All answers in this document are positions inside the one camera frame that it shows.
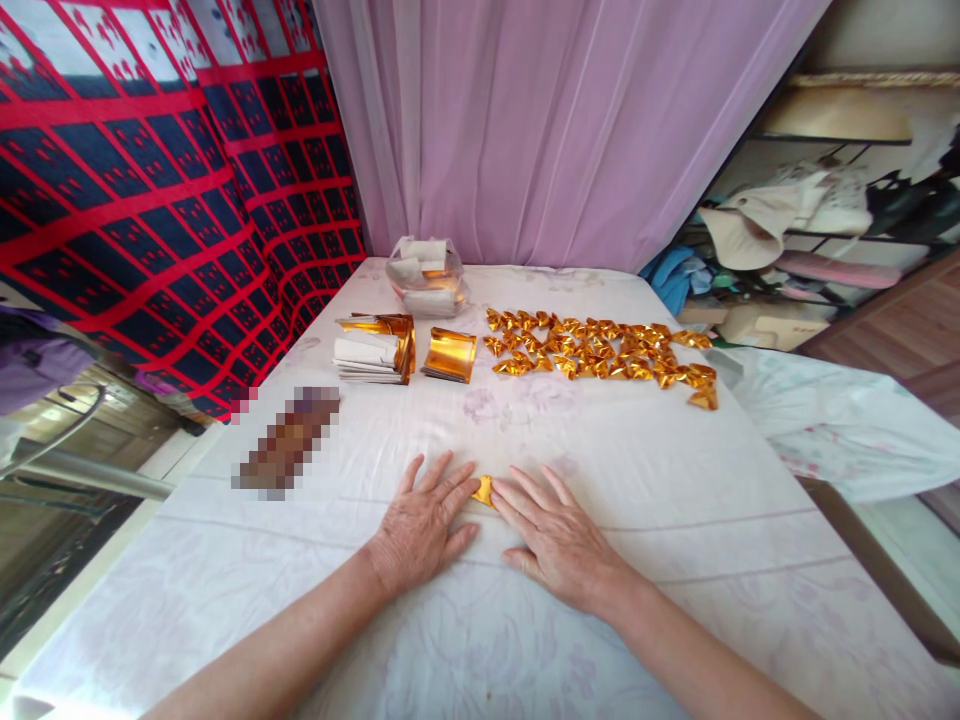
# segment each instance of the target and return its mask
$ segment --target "red and blue patterned fabric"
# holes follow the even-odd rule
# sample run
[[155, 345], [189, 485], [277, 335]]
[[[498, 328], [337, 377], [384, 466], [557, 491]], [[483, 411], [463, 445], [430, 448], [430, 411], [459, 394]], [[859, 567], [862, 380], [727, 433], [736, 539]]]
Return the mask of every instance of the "red and blue patterned fabric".
[[0, 277], [226, 419], [365, 257], [309, 0], [0, 4]]

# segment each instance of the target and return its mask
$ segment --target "table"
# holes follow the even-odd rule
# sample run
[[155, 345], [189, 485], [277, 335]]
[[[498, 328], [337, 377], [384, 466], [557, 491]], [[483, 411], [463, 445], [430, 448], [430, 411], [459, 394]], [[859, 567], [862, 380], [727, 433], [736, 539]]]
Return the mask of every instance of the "table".
[[[373, 533], [409, 460], [448, 447], [478, 474], [551, 464], [631, 563], [821, 714], [958, 707], [956, 688], [722, 385], [710, 413], [686, 403], [686, 386], [499, 376], [481, 346], [470, 385], [418, 374], [409, 387], [344, 386], [339, 424], [284, 500], [234, 489], [231, 465], [294, 388], [337, 384], [334, 319], [399, 309], [383, 269], [365, 261], [308, 328], [21, 678], [22, 707], [145, 711], [332, 572]], [[476, 266], [465, 277], [472, 298], [460, 316], [417, 321], [417, 367], [431, 326], [489, 334], [489, 306], [676, 328], [647, 284], [623, 273]], [[464, 515], [481, 525], [464, 559], [384, 613], [302, 717], [683, 715], [608, 627], [501, 565], [518, 539], [493, 510], [471, 502]]]

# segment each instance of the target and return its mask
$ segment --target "forearm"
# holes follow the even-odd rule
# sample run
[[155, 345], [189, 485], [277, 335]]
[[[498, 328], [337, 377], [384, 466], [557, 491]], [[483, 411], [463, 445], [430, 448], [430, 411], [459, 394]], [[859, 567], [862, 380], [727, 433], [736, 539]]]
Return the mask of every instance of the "forearm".
[[391, 599], [360, 550], [174, 690], [146, 718], [285, 717]]
[[613, 581], [607, 598], [596, 615], [691, 716], [816, 717], [639, 574]]

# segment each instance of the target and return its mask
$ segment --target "pink curtain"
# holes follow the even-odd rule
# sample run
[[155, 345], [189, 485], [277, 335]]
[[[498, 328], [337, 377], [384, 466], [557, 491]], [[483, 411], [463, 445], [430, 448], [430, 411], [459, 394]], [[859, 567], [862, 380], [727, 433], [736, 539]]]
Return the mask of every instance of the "pink curtain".
[[829, 0], [316, 0], [373, 254], [636, 272]]

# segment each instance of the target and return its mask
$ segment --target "beige hat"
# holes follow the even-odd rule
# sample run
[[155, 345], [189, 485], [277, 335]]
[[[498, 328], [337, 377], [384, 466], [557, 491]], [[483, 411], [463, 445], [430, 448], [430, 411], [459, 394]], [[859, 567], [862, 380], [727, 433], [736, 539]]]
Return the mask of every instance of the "beige hat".
[[711, 210], [700, 208], [717, 248], [731, 270], [757, 270], [783, 253], [783, 234], [797, 216], [802, 193], [796, 185], [744, 190]]

